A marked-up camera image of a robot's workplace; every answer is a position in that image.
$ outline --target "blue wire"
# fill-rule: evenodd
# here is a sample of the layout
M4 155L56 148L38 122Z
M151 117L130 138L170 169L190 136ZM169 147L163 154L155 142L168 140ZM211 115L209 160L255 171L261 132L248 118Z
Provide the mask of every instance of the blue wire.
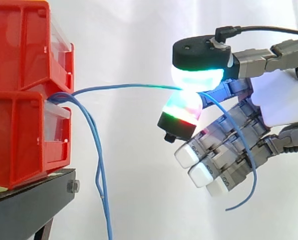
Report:
M97 151L98 151L98 157L99 157L99 163L98 163L99 170L97 170L97 174L96 174L96 186L100 193L103 210L104 210L104 214L105 214L105 218L106 218L106 222L107 222L108 239L113 240L111 219L110 219L110 210L109 210L109 203L108 203L107 183L106 183L104 162L103 162L103 156L102 156L102 146L101 146L101 142L100 142L100 138L99 138L99 134L98 134L98 130L97 130L95 121L91 117L90 113L85 109L85 107L74 96L72 96L66 92L65 93L64 92L55 93L48 100L53 103L56 103L56 104L59 102L63 102L63 101L65 101L65 102L69 101L69 102L77 105L80 108L80 110L82 111L83 115L85 116L85 118L90 126L90 129L91 129L91 132L93 135L93 139L94 139ZM100 183L98 182L100 172L101 172L103 190L101 189Z
M234 121L234 119L231 117L231 115L221 106L221 104L216 101L213 97L211 97L210 95L206 94L205 92L200 92L201 95L203 95L204 97L208 98L211 102L213 102L226 116L226 118L231 122L231 124L233 125L235 131L238 133L238 135L240 136L242 143L245 147L245 150L248 153L251 165L252 165L252 171L253 171L253 176L254 176L254 180L253 180L253 186L251 189L250 194L246 197L246 199L244 199L242 202L240 202L239 204L237 204L234 207L231 208L227 208L225 209L225 211L231 211L234 209L239 208L240 206L242 206L243 204L245 204L246 202L248 202L250 200L250 198L253 196L254 192L255 192L255 188L257 186L257 182L258 182L258 174L257 174L257 168L256 168L256 164L255 164L255 160L254 160L254 156L251 153L251 149L248 145L248 142L246 141L244 134L242 133L242 131L240 130L239 126L236 124L236 122Z
M182 90L179 87L176 86L166 86L166 85L154 85L154 84L140 84L140 83L136 83L136 84L118 84L118 85L108 85L108 86L95 86L95 87L89 87L89 88L85 88L85 89L81 89L78 90L76 92L74 92L72 95L76 96L78 94L82 94L82 93L87 93L90 91L99 91L99 90L109 90L109 89L122 89L122 88L158 88L158 89L169 89L169 90ZM245 204L246 202L248 202L250 200L250 198L253 196L255 189L256 189L256 185L258 182L258 175L257 175L257 171L256 171L256 164L255 164L255 160L254 160L254 156L251 153L250 147L244 137L244 134L242 133L242 131L240 130L240 128L238 127L238 125L236 124L236 122L234 121L234 119L231 117L231 115L221 106L221 104L216 101L213 97L211 97L210 95L208 95L205 92L200 92L200 95L203 95L204 97L206 97L207 99L209 99L211 102L213 102L226 116L226 118L231 122L231 124L233 125L235 131L238 133L238 135L240 136L242 143L244 145L244 148L249 156L250 162L251 162L251 166L252 166L252 171L253 171L253 175L254 175L254 180L253 180L253 186L251 189L250 194L245 198L245 200L243 200L241 203L237 204L234 207L231 208L227 208L225 209L225 211L231 211L234 209L239 208L240 206L242 206L243 204Z
M48 100L55 103L55 104L60 104L60 103L64 103L64 102L72 102L75 105L77 105L80 110L82 111L82 113L84 114L85 118L87 119L87 122L91 128L91 132L93 135L93 139L95 141L95 145L97 147L97 151L98 151L98 157L99 157L99 161L98 161L98 166L97 166L97 172L96 172L96 178L95 178L95 183L97 186L97 189L99 191L101 200L102 200L102 204L103 204L103 209L104 209L104 214L105 214L105 218L106 218L106 222L107 222L107 232L108 232L108 239L112 240L112 227L111 227L111 219L110 219L110 211L109 211L109 203L108 203L108 193L107 193L107 185L106 185L106 177L105 177L105 170L104 170L104 162L103 162L103 155L102 155L102 146L101 146L101 141L100 141L100 137L99 137L99 133L98 133L98 129L96 127L96 123L93 119L93 117L91 116L91 114L87 111L87 109L74 97L78 94L82 94L82 93L87 93L90 91L99 91L99 90L109 90L109 89L122 89L122 88L158 88L158 89L169 89L169 90L182 90L179 87L176 86L167 86L167 85L154 85L154 84L118 84L118 85L108 85L108 86L95 86L95 87L89 87L89 88L85 88L85 89L81 89L79 91L74 92L72 95L68 94L68 93L64 93L64 92L58 92L55 93L54 95L52 95ZM248 156L250 158L250 162L252 165L252 170L253 170L253 174L254 174L254 181L253 181L253 186L252 186L252 190L250 192L250 194L246 197L245 200L243 200L241 203L239 203L238 205L228 208L226 209L226 211L231 211L234 210L240 206L242 206L243 204L245 204L247 201L250 200L250 198L252 197L252 195L255 192L255 188L257 185L257 172L256 172L256 164L255 164L255 160L254 157L251 153L250 147L247 144L247 141L242 133L242 131L240 130L240 128L238 127L238 125L235 123L235 121L233 120L233 118L231 117L231 115L221 106L221 104L216 101L213 97L211 97L210 95L208 95L205 92L200 92L201 95L203 95L204 97L208 98L211 102L213 102L226 116L226 118L231 122L231 124L233 125L234 129L236 130L236 132L238 133L238 135L240 136L242 143L248 153ZM99 183L99 178L100 178L100 174L102 176L102 186L103 186L103 190L101 188L101 185Z

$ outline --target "led light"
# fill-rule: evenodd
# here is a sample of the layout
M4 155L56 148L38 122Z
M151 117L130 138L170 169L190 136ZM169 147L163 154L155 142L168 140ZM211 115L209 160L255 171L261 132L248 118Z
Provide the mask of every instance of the led light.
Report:
M196 92L176 91L164 106L163 112L187 123L197 125L202 106L201 97Z
M172 66L171 74L174 83L182 89L193 92L205 92L214 90L220 84L224 70L185 71Z

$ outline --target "screw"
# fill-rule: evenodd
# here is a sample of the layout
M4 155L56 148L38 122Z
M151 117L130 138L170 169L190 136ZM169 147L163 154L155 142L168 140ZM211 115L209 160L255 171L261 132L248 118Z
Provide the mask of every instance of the screw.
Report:
M79 180L70 180L68 183L68 192L76 194L80 190L80 181Z

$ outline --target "red plastic drawer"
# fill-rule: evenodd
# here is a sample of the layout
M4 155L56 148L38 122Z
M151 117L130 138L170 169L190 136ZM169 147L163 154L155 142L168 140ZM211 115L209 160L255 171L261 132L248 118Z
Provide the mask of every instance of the red plastic drawer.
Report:
M46 1L0 0L0 91L73 92L73 45Z
M71 112L40 93L0 92L0 187L12 189L70 163Z

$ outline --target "white backdrop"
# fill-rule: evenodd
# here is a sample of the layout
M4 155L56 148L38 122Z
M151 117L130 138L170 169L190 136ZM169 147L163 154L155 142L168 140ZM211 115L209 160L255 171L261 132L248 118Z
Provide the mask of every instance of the white backdrop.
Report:
M98 85L171 85L172 44L226 25L298 28L298 0L50 0L75 44L76 90ZM292 36L251 32L228 41L233 51L269 48ZM253 177L221 198L197 189L156 127L171 92L122 89L79 96L97 121L108 179L115 240L298 240L298 153L270 159L245 206ZM229 107L234 101L226 103ZM201 128L220 115L203 111ZM73 107L71 167L81 190L60 212L52 240L105 240L94 185L96 150L85 119Z

